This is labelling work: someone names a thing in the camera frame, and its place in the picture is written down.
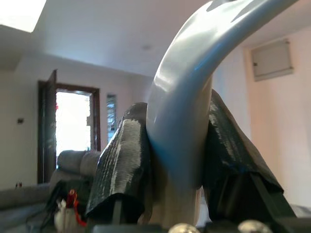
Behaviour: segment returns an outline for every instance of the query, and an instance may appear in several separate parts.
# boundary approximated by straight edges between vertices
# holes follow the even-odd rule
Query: ceiling light
[[[0,25],[32,33],[46,0],[0,0]]]

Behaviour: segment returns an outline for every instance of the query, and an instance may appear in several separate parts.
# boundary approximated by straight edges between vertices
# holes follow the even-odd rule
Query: white curved arm
[[[174,38],[152,84],[147,132],[179,187],[200,184],[212,73],[238,44],[296,1],[210,1]]]

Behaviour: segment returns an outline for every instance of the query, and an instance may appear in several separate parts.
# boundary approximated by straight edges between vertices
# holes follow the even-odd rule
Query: white ceiling
[[[31,52],[152,77],[179,28],[206,2],[48,0],[32,34],[0,27],[0,54],[5,54],[0,55],[0,68],[1,64],[14,66],[23,54]],[[311,0],[300,0],[244,45],[309,25]]]

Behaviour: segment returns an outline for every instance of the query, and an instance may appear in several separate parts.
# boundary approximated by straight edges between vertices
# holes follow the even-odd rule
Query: sofa cushion
[[[99,151],[86,152],[81,160],[80,174],[94,178],[100,156],[101,153]]]
[[[3,190],[0,192],[0,210],[45,202],[48,198],[48,184]]]
[[[39,226],[31,225],[31,227],[27,226],[26,224],[18,225],[16,227],[7,229],[3,231],[3,233],[57,233],[56,228],[54,225],[46,226],[44,229],[40,229]]]
[[[51,177],[50,193],[54,190],[56,184],[59,181],[70,181],[70,180],[81,180],[81,179],[84,179],[84,177],[81,175],[65,172],[65,171],[62,171],[61,169],[56,169],[53,172],[53,175]]]
[[[0,211],[0,226],[3,229],[9,229],[18,225],[26,224],[28,217],[41,212],[34,218],[31,218],[29,225],[41,224],[43,218],[46,216],[44,212],[45,203],[34,204],[29,206],[17,207],[8,210]]]
[[[65,150],[57,159],[58,167],[64,171],[80,174],[80,164],[86,151]]]

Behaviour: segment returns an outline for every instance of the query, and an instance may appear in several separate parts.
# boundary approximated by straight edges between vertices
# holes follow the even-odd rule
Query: bright window
[[[116,96],[107,95],[108,142],[117,131]]]

